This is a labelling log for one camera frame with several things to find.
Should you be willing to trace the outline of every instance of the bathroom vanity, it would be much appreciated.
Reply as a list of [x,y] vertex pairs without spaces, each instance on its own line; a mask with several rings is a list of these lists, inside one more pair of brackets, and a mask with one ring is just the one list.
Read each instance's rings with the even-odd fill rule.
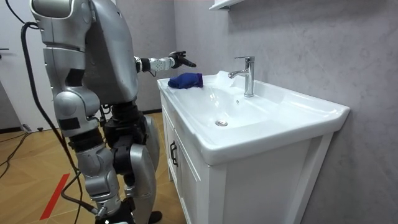
[[187,223],[300,223],[349,108],[227,72],[187,90],[158,80],[167,163]]

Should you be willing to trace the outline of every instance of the wooden floor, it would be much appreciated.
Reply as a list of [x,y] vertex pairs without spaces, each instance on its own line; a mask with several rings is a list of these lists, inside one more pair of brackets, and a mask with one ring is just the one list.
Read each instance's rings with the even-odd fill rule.
[[[160,210],[164,217],[160,224],[186,223],[173,182],[169,181],[165,155],[162,114],[151,114],[159,132],[160,161],[156,172],[157,196],[154,210]],[[0,141],[18,136],[20,133],[0,134]],[[18,145],[21,137],[0,143],[0,162]],[[6,166],[0,167],[0,174]],[[0,223],[6,224],[73,224],[77,205],[59,198],[50,218],[40,220],[62,175],[73,172],[67,157],[52,131],[31,134],[11,160],[6,175],[0,179]],[[123,179],[119,178],[121,197]],[[90,201],[84,191],[83,200]],[[77,183],[67,194],[78,198]],[[93,224],[94,216],[85,209],[80,212],[78,223]]]

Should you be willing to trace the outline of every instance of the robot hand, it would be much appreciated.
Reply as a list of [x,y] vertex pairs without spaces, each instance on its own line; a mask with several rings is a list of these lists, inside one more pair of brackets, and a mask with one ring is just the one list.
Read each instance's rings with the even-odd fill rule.
[[178,68],[181,65],[186,65],[188,67],[196,68],[196,64],[187,60],[186,57],[186,51],[181,51],[181,52],[172,52],[170,53],[169,57],[174,60],[174,65],[172,68]]

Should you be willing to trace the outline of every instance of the chrome faucet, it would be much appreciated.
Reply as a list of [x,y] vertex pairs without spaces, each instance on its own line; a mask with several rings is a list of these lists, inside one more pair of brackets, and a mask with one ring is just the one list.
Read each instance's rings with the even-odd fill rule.
[[236,58],[244,58],[246,63],[245,70],[231,72],[228,74],[229,78],[235,78],[237,75],[245,76],[245,84],[244,84],[244,96],[252,97],[254,96],[254,56],[245,56],[245,57],[236,57]]

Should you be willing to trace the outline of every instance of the blue cloth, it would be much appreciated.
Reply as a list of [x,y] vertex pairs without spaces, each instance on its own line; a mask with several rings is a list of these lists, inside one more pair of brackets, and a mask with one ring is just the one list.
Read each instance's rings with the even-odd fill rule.
[[191,88],[203,87],[203,77],[201,73],[184,73],[177,77],[171,78],[168,82],[172,88]]

